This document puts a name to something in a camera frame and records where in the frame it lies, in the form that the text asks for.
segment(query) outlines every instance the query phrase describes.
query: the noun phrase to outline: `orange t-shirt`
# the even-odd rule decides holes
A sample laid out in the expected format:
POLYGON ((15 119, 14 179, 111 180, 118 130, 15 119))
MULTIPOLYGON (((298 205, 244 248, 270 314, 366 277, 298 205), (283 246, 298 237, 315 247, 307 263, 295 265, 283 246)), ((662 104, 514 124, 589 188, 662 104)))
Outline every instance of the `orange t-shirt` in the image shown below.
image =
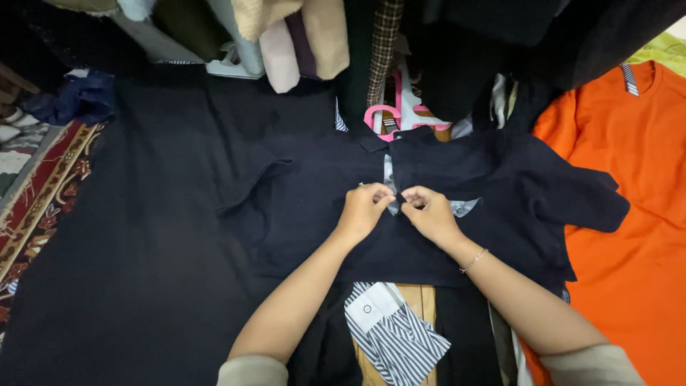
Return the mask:
MULTIPOLYGON (((639 97, 615 68, 555 100, 534 135, 572 165, 610 173, 629 200, 614 233, 565 227, 571 305, 647 384, 673 386, 686 358, 686 79, 652 61, 631 68, 639 97)), ((551 384, 528 363, 537 385, 551 384)))

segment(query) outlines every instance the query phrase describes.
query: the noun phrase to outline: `shirt collar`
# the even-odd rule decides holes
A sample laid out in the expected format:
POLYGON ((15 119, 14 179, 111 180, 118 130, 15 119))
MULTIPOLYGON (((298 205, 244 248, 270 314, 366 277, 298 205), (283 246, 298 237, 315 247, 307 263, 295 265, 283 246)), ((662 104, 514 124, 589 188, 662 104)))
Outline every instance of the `shirt collar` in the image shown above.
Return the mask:
MULTIPOLYGON (((393 134, 395 138, 402 137, 403 139, 410 141, 417 141, 427 135, 433 135, 434 131, 429 126, 419 126, 413 130, 396 131, 393 134)), ((388 142, 379 138, 364 122, 355 123, 350 128, 350 135, 368 152, 375 152, 388 148, 388 142)))

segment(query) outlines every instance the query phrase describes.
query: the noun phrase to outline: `purple fabric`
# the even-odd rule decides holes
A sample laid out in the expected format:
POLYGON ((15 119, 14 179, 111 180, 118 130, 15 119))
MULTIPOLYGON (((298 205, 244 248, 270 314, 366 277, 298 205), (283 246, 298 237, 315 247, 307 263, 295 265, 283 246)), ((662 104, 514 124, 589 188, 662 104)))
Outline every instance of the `purple fabric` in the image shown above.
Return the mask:
POLYGON ((305 25, 303 24, 303 16, 300 11, 290 14, 285 17, 288 32, 291 33, 293 46, 296 50, 296 60, 298 61, 298 68, 300 74, 309 78, 319 79, 317 76, 317 65, 314 62, 314 55, 309 48, 309 41, 305 33, 305 25))

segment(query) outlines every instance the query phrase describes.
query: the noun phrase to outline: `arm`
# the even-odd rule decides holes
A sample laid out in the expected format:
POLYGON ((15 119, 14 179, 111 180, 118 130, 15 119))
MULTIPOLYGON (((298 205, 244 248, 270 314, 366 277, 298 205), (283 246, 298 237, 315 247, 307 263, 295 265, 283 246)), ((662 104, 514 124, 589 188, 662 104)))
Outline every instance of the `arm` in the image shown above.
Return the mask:
POLYGON ((380 183, 348 192, 333 233, 252 314, 228 359, 258 354, 288 362, 324 301, 343 259, 374 229, 383 210, 394 200, 390 188, 380 183))
POLYGON ((579 312, 491 253, 470 266, 484 248, 460 231, 445 196, 421 186, 402 195, 407 200, 403 213, 417 230, 463 269, 469 267, 471 281, 536 353, 554 355, 609 343, 579 312))

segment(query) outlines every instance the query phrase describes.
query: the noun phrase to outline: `dark blue fabric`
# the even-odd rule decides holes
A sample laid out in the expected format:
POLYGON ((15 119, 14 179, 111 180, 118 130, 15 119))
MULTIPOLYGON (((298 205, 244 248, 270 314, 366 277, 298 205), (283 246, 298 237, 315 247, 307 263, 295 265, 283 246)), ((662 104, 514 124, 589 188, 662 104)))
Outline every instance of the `dark blue fabric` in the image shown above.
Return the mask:
POLYGON ((54 126, 64 126, 71 120, 91 126, 115 114, 113 76, 91 70, 85 78, 72 75, 66 78, 68 82, 60 87, 57 96, 35 95, 24 103, 24 111, 54 126))
MULTIPOLYGON (((362 124, 350 133, 252 142, 245 150, 252 167, 225 215, 259 269, 285 277, 302 263, 333 231, 346 191, 383 181, 385 154, 400 192, 424 185, 449 200, 482 198, 458 220, 463 232, 555 293, 576 280, 564 224, 615 231, 629 208, 609 174, 575 168, 531 135, 494 130, 444 144, 427 126, 399 134, 387 143, 362 124)), ((384 212, 338 279, 464 286, 469 280, 458 269, 407 217, 384 212)))

